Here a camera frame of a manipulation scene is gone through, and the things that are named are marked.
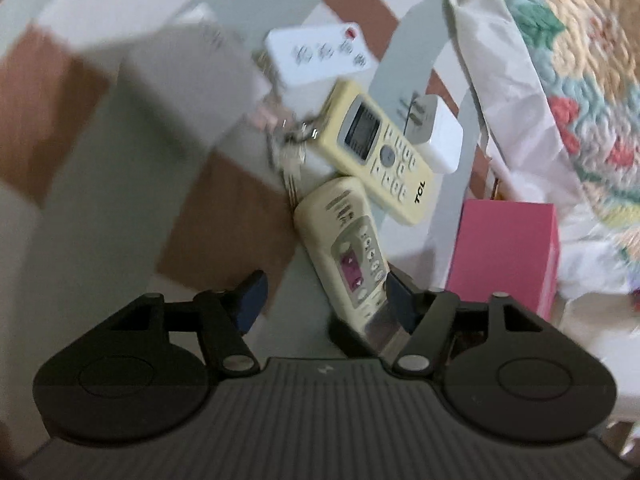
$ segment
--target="blanket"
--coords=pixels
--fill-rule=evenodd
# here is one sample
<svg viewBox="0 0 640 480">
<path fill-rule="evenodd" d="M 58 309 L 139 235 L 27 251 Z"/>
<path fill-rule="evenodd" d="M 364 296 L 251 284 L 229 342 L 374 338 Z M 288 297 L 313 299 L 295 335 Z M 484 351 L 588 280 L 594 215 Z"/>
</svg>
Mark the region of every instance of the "blanket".
<svg viewBox="0 0 640 480">
<path fill-rule="evenodd" d="M 586 196 L 640 287 L 640 0 L 504 0 Z"/>
</svg>

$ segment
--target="black mount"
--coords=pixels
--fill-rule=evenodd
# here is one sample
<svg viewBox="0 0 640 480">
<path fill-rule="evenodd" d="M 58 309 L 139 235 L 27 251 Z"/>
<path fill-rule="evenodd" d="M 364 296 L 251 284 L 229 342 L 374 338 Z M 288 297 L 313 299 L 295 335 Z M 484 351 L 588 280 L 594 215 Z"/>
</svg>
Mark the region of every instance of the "black mount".
<svg viewBox="0 0 640 480">
<path fill-rule="evenodd" d="M 182 423 L 220 381 L 260 371 L 242 334 L 267 295 L 267 276 L 256 270 L 234 290 L 208 290 L 193 301 L 140 296 L 40 368 L 33 398 L 47 431 L 117 445 Z M 204 364 L 171 344 L 169 332 L 195 332 Z"/>
<path fill-rule="evenodd" d="M 579 438 L 610 413 L 616 385 L 607 369 L 507 294 L 487 303 L 420 290 L 392 268 L 386 293 L 411 338 L 391 371 L 429 381 L 444 404 L 477 429 L 523 444 Z M 52 357 L 33 396 L 50 434 L 91 446 L 129 444 L 193 416 L 215 387 L 258 374 L 242 333 L 267 299 L 266 276 L 238 288 L 165 303 L 145 294 Z M 169 342 L 195 332 L 204 364 Z M 461 335 L 476 338 L 460 352 Z M 354 346 L 366 355 L 366 348 Z"/>
<path fill-rule="evenodd" d="M 475 426 L 550 444 L 584 435 L 609 416 L 616 400 L 609 371 L 508 294 L 461 301 L 452 292 L 420 290 L 397 269 L 386 291 L 412 334 L 393 371 L 437 377 L 451 407 Z M 481 343 L 451 357 L 453 339 L 465 333 Z"/>
</svg>

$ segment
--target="remote control display screen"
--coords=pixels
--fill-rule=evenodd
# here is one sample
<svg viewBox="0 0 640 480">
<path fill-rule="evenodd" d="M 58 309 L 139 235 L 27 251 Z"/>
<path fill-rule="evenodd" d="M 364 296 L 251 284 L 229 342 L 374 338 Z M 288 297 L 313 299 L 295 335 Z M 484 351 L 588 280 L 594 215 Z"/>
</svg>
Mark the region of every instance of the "remote control display screen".
<svg viewBox="0 0 640 480">
<path fill-rule="evenodd" d="M 379 126 L 378 118 L 364 104 L 361 104 L 344 137 L 344 143 L 362 160 L 367 160 Z"/>
</svg>

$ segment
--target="white power plug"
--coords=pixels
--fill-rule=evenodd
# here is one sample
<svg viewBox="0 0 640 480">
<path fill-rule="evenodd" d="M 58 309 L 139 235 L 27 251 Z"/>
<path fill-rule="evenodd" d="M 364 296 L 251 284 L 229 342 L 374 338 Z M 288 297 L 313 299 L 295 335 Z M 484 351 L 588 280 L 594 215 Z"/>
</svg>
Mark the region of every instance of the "white power plug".
<svg viewBox="0 0 640 480">
<path fill-rule="evenodd" d="M 119 77 L 187 146 L 208 152 L 271 90 L 233 35 L 206 14 L 173 23 L 135 46 Z"/>
<path fill-rule="evenodd" d="M 437 95 L 412 101 L 404 136 L 435 173 L 457 170 L 462 150 L 462 126 Z"/>
<path fill-rule="evenodd" d="M 264 46 L 282 103 L 297 117 L 317 115 L 339 76 L 376 65 L 357 23 L 276 28 Z"/>
</svg>

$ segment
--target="keys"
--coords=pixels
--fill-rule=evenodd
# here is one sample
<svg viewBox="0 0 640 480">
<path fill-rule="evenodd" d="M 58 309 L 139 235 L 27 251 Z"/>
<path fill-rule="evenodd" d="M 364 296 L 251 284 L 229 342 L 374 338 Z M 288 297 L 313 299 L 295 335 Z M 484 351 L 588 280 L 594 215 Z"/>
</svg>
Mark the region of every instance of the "keys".
<svg viewBox="0 0 640 480">
<path fill-rule="evenodd" d="M 285 142 L 280 148 L 278 165 L 292 212 L 300 202 L 300 197 L 298 196 L 300 168 L 305 163 L 305 157 L 306 149 L 303 143 Z"/>
</svg>

